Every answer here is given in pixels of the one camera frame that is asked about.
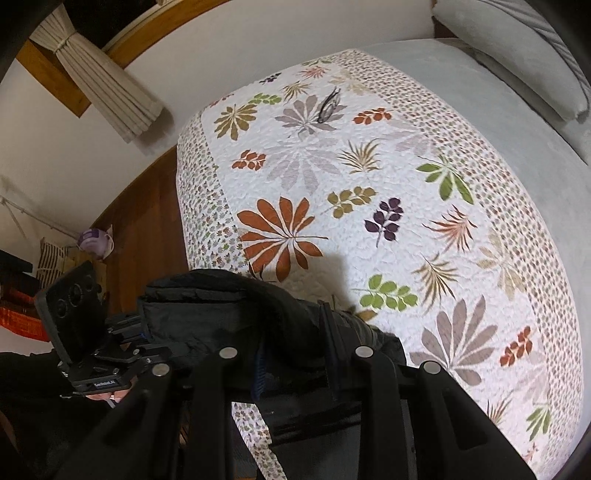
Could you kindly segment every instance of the hand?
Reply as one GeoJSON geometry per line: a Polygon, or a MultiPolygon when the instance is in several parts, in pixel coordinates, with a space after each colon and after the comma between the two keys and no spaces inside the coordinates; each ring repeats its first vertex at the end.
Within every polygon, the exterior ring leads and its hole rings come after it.
{"type": "Polygon", "coordinates": [[[118,392],[113,393],[97,393],[95,395],[87,395],[86,398],[91,400],[114,400],[115,402],[119,403],[130,391],[131,389],[128,388],[127,390],[119,390],[118,392]]]}

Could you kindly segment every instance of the orange fabric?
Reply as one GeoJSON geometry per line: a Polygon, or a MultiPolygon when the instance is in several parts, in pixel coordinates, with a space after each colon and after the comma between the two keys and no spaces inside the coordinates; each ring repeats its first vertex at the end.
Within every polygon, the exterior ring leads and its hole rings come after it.
{"type": "Polygon", "coordinates": [[[49,341],[41,320],[10,310],[6,306],[0,307],[0,326],[23,337],[49,341]]]}

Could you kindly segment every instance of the wooden beam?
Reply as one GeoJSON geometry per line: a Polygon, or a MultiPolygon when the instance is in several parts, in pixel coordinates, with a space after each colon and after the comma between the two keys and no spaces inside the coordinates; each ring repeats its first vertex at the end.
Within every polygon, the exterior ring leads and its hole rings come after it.
{"type": "Polygon", "coordinates": [[[90,101],[59,64],[57,58],[52,61],[49,55],[53,53],[45,53],[41,47],[27,40],[18,52],[17,60],[48,92],[80,118],[90,106],[90,101]]]}
{"type": "MultiPolygon", "coordinates": [[[[180,0],[153,15],[147,22],[123,36],[107,55],[120,67],[126,68],[152,45],[193,18],[224,4],[229,0],[180,0]]],[[[17,60],[78,118],[90,106],[90,100],[77,87],[50,51],[27,40],[17,55],[17,60]]]]}
{"type": "Polygon", "coordinates": [[[229,0],[181,0],[154,15],[130,34],[125,35],[113,45],[108,55],[115,63],[126,68],[131,62],[162,40],[166,35],[189,22],[193,18],[218,7],[229,0]]]}

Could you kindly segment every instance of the bed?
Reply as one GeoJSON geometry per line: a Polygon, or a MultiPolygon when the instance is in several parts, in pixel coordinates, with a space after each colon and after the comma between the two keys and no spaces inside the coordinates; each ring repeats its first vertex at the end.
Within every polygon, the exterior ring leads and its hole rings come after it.
{"type": "MultiPolygon", "coordinates": [[[[396,333],[540,479],[583,436],[591,171],[465,43],[347,50],[233,92],[185,127],[177,189],[190,267],[396,333]]],[[[285,478],[256,408],[233,413],[266,478],[285,478]]]]}

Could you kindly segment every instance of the white wall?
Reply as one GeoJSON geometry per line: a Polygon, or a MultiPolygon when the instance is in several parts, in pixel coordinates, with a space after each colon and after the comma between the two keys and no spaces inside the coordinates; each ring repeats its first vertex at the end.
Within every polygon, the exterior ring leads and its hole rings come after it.
{"type": "MultiPolygon", "coordinates": [[[[71,230],[87,228],[202,107],[296,63],[346,48],[433,36],[431,0],[232,0],[190,21],[127,71],[167,112],[125,144],[90,107],[79,119],[17,61],[0,83],[0,194],[71,230]]],[[[35,262],[0,212],[0,249],[35,262]]],[[[0,331],[0,351],[12,340],[0,331]]]]}

